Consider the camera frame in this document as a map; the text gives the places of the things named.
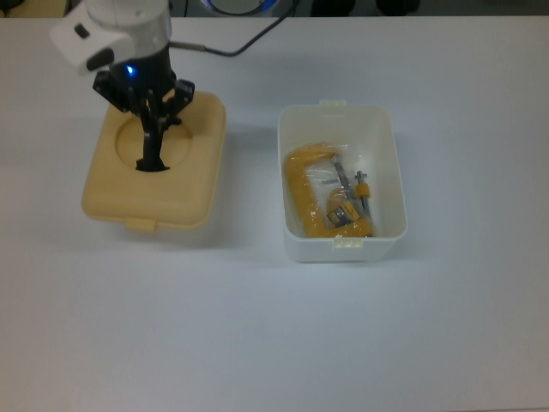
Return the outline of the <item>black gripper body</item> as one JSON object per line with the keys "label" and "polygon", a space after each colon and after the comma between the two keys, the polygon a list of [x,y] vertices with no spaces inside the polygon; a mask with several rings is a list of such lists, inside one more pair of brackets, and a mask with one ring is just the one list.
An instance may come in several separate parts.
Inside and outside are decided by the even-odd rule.
{"label": "black gripper body", "polygon": [[93,89],[121,112],[173,117],[193,101],[195,84],[178,79],[169,49],[113,64],[97,72]]}

